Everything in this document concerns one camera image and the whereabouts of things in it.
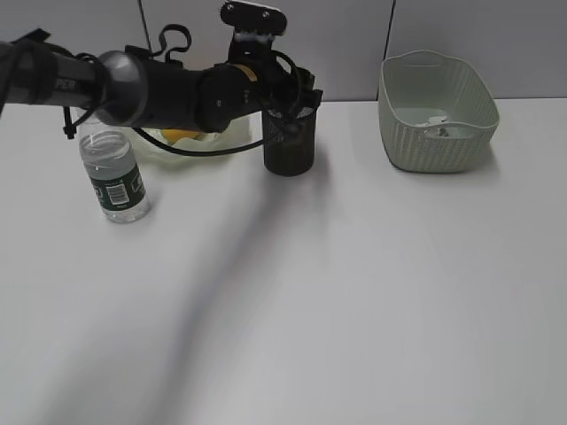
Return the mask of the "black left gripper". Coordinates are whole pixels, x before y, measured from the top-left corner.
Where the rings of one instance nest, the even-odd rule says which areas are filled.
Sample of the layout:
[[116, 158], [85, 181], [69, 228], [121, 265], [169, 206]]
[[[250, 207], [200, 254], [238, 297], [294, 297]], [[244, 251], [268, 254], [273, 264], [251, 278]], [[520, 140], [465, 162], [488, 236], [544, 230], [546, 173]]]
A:
[[297, 66], [286, 54], [272, 49], [273, 38], [237, 39], [229, 46], [228, 61], [249, 68], [256, 76], [260, 101], [282, 115], [301, 115], [302, 110], [316, 110], [322, 91], [315, 88], [315, 76]]

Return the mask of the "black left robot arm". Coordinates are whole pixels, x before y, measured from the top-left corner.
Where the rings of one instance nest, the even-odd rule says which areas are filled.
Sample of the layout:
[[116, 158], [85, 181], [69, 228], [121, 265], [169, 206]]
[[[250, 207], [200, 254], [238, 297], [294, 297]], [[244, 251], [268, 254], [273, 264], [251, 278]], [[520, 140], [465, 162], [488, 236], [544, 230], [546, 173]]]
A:
[[267, 109], [285, 118], [316, 108], [322, 92], [306, 69], [279, 55], [187, 70], [129, 46], [99, 57], [72, 55], [37, 29], [1, 44], [1, 103], [79, 108], [114, 127], [215, 133]]

